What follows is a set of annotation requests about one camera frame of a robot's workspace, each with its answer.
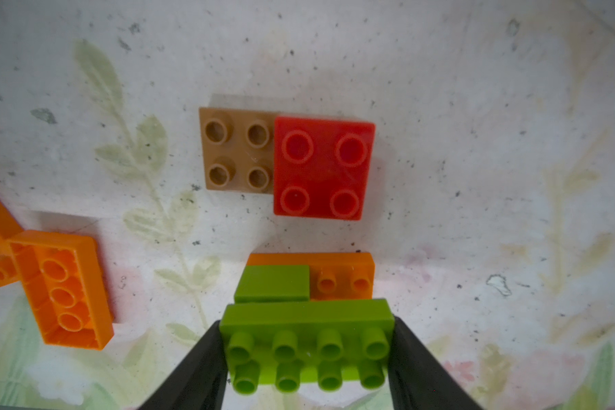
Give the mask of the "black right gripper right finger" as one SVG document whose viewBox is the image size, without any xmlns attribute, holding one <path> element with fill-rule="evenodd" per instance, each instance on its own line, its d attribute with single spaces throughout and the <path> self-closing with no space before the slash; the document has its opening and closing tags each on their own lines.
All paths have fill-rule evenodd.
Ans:
<svg viewBox="0 0 615 410">
<path fill-rule="evenodd" d="M 395 318 L 388 378 L 395 409 L 481 410 L 399 317 Z"/>
</svg>

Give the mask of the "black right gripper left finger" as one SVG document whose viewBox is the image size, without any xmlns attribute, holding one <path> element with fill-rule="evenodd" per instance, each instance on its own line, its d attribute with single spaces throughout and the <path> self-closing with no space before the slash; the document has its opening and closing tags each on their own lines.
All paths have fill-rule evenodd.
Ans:
<svg viewBox="0 0 615 410">
<path fill-rule="evenodd" d="M 219 325 L 210 326 L 140 410 L 221 409 L 228 368 Z"/>
</svg>

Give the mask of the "green long lego brick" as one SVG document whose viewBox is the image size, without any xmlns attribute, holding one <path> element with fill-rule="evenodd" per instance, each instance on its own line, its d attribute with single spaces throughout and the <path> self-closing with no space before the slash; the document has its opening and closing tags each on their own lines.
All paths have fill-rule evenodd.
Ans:
<svg viewBox="0 0 615 410">
<path fill-rule="evenodd" d="M 384 299 L 252 302 L 228 306 L 220 334 L 240 395 L 311 383 L 334 392 L 346 381 L 367 390 L 384 384 L 394 327 Z"/>
</svg>

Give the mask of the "green square lego brick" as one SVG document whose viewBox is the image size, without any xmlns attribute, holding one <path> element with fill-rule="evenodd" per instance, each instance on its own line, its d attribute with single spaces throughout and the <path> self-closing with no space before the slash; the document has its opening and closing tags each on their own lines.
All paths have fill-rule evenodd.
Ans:
<svg viewBox="0 0 615 410">
<path fill-rule="evenodd" d="M 306 302 L 310 300 L 309 280 L 307 265 L 246 266 L 234 302 Z"/>
</svg>

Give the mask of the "orange 2x4 lego plate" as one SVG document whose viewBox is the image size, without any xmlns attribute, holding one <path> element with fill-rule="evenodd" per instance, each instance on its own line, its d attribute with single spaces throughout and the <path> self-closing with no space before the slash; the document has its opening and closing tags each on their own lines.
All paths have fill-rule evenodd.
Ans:
<svg viewBox="0 0 615 410">
<path fill-rule="evenodd" d="M 307 265 L 314 301 L 371 299 L 375 263 L 368 252 L 251 254 L 247 266 Z"/>
</svg>

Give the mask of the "red square lego brick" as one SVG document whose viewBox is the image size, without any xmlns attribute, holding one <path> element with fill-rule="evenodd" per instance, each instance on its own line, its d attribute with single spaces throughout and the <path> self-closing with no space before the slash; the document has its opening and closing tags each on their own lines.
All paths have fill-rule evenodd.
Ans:
<svg viewBox="0 0 615 410">
<path fill-rule="evenodd" d="M 376 126 L 280 114 L 274 121 L 275 215 L 360 220 Z"/>
</svg>

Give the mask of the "tan 2x4 lego plate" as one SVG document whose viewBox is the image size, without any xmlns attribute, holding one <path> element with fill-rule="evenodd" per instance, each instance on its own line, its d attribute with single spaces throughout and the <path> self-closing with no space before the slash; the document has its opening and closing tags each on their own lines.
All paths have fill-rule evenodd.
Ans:
<svg viewBox="0 0 615 410">
<path fill-rule="evenodd" d="M 273 192 L 274 121 L 270 111 L 199 109 L 206 188 Z"/>
</svg>

